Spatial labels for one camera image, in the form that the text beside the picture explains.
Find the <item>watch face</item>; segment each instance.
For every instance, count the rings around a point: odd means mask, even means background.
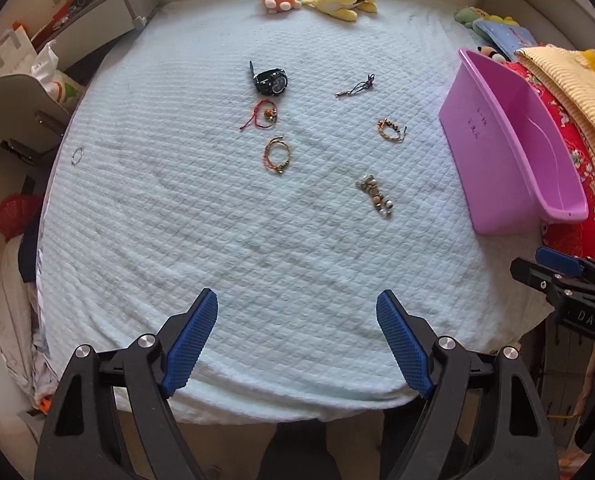
[[[274,94],[282,93],[284,88],[286,88],[286,78],[283,75],[276,76],[270,88]]]

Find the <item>white mattress cover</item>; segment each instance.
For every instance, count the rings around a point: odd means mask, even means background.
[[[344,23],[308,8],[270,16],[257,0],[190,0],[116,46],[72,119],[44,205],[39,303],[56,370],[81,343],[104,351],[156,332],[209,286],[219,318],[170,401],[176,417],[326,420],[415,395],[375,320],[385,288],[479,351],[544,319],[541,295],[509,274],[539,233],[473,233],[437,119],[455,51],[475,36],[447,4],[378,6]],[[272,130],[238,129],[260,99],[250,59],[288,74]],[[371,91],[335,98],[367,73]],[[408,126],[404,142],[379,137],[383,117]],[[261,162],[278,135],[293,146],[282,176]],[[367,172],[395,203],[389,221],[355,187]]]

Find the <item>red string bracelet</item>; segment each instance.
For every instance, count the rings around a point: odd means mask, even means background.
[[[269,103],[273,106],[273,108],[266,108],[264,110],[264,118],[271,123],[267,126],[258,123],[258,114],[260,113],[260,108],[264,103]],[[246,121],[246,124],[244,124],[244,126],[240,126],[240,131],[246,128],[246,126],[248,126],[251,121],[253,121],[255,126],[257,126],[258,128],[272,128],[273,126],[275,126],[275,123],[277,121],[277,105],[270,99],[263,99],[262,101],[257,103],[255,105],[255,108],[253,108],[253,113],[250,116],[250,119]]]

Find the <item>headboard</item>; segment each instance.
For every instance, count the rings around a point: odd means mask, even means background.
[[[540,42],[571,50],[595,49],[595,17],[576,0],[481,0],[478,7],[512,16]]]

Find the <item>blue book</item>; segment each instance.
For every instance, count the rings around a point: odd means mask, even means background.
[[[487,20],[475,20],[473,28],[479,28],[485,32],[491,41],[511,61],[517,61],[515,51],[527,46],[537,46],[537,41],[527,28],[508,23],[489,22]]]

